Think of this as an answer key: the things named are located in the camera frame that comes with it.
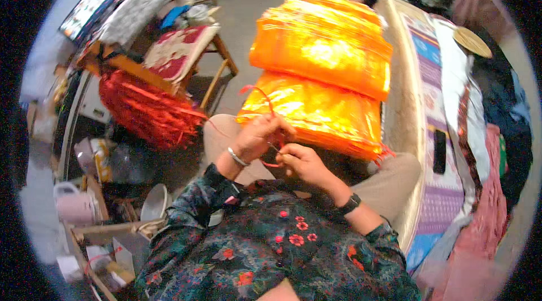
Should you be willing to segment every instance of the television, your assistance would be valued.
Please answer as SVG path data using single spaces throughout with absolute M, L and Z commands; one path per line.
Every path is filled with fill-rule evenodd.
M 114 0 L 80 0 L 66 17 L 59 30 L 79 46 L 92 26 Z

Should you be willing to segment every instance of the stack of orange bags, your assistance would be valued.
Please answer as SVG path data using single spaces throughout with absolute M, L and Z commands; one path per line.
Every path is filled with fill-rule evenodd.
M 390 85 L 391 46 L 378 16 L 349 0 L 286 0 L 257 23 L 250 63 L 256 83 L 301 142 L 374 160 L 381 152 L 380 101 Z M 269 112 L 254 91 L 237 115 Z

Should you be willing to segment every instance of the mobile phone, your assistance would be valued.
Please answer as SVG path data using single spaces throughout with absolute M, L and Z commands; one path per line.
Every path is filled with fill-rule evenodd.
M 433 172 L 444 174 L 446 170 L 446 133 L 435 129 L 435 155 L 433 160 Z

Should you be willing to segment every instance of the left hand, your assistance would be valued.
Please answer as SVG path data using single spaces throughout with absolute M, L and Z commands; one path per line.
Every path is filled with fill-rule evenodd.
M 282 133 L 286 140 L 295 139 L 295 128 L 281 115 L 261 115 L 241 130 L 231 148 L 241 160 L 249 163 L 267 152 L 267 142 L 276 142 L 278 133 Z

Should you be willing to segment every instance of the white wall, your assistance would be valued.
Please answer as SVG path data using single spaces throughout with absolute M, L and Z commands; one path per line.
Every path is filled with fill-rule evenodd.
M 64 63 L 75 51 L 75 47 L 58 27 L 77 5 L 79 0 L 56 0 L 47 14 L 34 45 L 27 58 L 21 101 L 40 100 L 53 85 L 53 71 L 58 63 Z

